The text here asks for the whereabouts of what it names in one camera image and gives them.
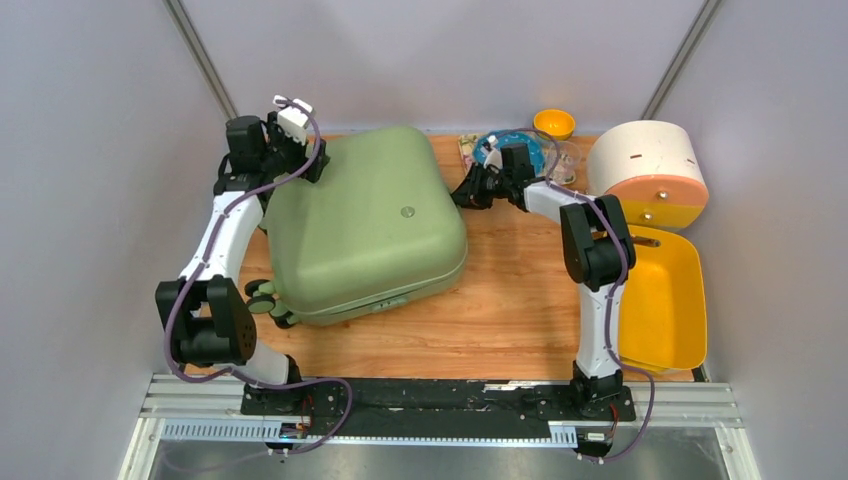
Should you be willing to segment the green hard-shell suitcase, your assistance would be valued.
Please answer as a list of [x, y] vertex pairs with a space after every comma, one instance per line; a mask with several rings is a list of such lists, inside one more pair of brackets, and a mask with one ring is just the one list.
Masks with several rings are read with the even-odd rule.
[[271, 279], [247, 306], [281, 328], [332, 325], [440, 293], [461, 276], [465, 223], [427, 136], [385, 127], [328, 141], [316, 182], [274, 190], [261, 226]]

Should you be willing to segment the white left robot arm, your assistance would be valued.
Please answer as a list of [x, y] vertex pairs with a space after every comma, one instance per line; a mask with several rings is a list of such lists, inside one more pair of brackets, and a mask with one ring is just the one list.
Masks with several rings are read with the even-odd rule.
[[268, 403], [291, 415], [304, 405], [308, 384], [291, 357], [259, 339], [237, 277], [275, 189], [297, 178], [317, 180], [326, 144], [313, 111], [298, 102], [266, 118], [230, 119], [225, 133], [229, 151], [218, 166], [206, 230], [179, 276], [155, 290], [164, 356], [185, 383], [232, 376], [267, 390]]

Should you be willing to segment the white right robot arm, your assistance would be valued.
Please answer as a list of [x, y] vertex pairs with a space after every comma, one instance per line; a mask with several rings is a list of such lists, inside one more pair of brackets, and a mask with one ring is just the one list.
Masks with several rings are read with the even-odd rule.
[[581, 194], [536, 175], [524, 144], [506, 145], [499, 153], [499, 165], [472, 164], [451, 197], [457, 206], [473, 210], [505, 199], [559, 225], [565, 268], [580, 301], [569, 403], [582, 418], [617, 419], [616, 403], [624, 392], [618, 354], [620, 304], [636, 262], [621, 203], [613, 195]]

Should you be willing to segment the yellow plastic basin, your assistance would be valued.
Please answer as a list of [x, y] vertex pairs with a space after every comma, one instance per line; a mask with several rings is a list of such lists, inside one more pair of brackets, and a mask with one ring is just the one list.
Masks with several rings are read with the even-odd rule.
[[623, 287], [619, 356], [657, 374], [692, 370], [708, 351], [699, 253], [675, 233], [637, 225], [629, 230], [636, 264]]

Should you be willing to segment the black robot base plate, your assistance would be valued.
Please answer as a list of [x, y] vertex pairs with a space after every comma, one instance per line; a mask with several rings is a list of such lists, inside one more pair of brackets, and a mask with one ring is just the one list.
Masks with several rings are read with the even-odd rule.
[[630, 390], [590, 405], [567, 384], [479, 380], [352, 378], [293, 390], [247, 386], [240, 412], [292, 416], [309, 433], [334, 437], [542, 439], [552, 421], [610, 426], [636, 413]]

